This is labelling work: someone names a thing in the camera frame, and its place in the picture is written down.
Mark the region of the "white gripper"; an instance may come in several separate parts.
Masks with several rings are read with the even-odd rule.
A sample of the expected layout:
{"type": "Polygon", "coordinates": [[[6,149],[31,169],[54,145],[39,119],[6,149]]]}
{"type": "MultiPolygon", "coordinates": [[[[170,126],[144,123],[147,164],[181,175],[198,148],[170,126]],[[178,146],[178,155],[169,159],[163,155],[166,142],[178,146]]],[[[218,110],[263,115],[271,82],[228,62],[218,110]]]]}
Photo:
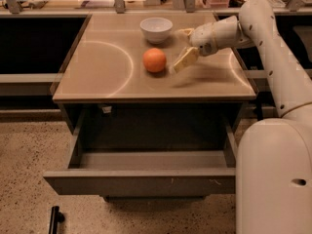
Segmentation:
{"type": "Polygon", "coordinates": [[[173,64],[173,73],[179,73],[184,68],[197,61],[198,56],[207,57],[217,52],[214,38],[214,25],[206,23],[197,28],[183,28],[179,32],[190,36],[192,47],[185,47],[173,64]]]}

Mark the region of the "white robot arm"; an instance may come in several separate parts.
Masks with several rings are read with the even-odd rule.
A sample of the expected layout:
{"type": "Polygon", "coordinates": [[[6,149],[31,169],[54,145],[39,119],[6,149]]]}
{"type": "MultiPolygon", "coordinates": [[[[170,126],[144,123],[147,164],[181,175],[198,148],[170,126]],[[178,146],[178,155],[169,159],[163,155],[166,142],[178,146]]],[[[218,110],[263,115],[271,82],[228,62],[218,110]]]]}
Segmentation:
{"type": "Polygon", "coordinates": [[[277,116],[251,125],[236,158],[236,234],[312,234],[312,80],[280,35],[267,0],[237,17],[185,28],[189,46],[170,67],[254,44],[277,116]]]}

